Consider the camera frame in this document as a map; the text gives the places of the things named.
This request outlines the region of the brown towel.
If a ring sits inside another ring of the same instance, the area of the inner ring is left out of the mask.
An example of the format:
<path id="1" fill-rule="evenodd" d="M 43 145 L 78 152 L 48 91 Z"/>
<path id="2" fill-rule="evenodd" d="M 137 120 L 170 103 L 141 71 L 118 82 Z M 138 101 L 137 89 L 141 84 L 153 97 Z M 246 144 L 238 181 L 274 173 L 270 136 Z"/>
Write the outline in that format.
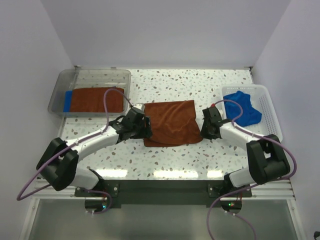
<path id="1" fill-rule="evenodd" d="M 104 113 L 106 103 L 109 113 L 124 111 L 124 89 L 114 87 L 106 96 L 105 92 L 111 87 L 88 87 L 72 90 L 72 100 L 69 113 Z"/>
<path id="2" fill-rule="evenodd" d="M 152 137 L 143 140 L 145 147 L 176 147 L 203 140 L 196 122 L 193 100 L 146 103 Z"/>

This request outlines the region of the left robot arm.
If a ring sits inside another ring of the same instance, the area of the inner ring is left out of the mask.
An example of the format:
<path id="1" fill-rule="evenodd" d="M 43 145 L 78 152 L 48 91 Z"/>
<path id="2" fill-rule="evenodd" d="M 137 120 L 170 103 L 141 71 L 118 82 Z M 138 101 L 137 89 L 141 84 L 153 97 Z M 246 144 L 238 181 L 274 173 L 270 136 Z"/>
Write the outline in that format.
<path id="1" fill-rule="evenodd" d="M 86 189 L 96 197 L 104 190 L 102 177 L 93 169 L 81 169 L 78 163 L 100 149 L 128 139 L 151 136 L 150 117 L 143 110 L 132 107 L 125 116 L 81 138 L 69 141 L 55 138 L 39 160 L 36 170 L 56 191 L 73 186 Z"/>

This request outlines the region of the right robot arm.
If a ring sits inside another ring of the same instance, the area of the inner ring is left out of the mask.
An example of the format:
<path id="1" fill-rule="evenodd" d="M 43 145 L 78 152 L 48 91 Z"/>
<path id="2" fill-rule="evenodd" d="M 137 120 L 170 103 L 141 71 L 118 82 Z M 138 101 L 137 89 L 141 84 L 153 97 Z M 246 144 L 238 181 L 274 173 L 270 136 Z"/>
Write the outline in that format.
<path id="1" fill-rule="evenodd" d="M 232 197 L 241 187 L 262 185 L 290 173 L 290 164 L 276 135 L 255 134 L 230 119 L 222 119 L 215 106 L 204 109 L 202 113 L 200 134 L 204 139 L 228 140 L 247 153 L 248 167 L 227 173 L 223 177 L 221 194 Z"/>

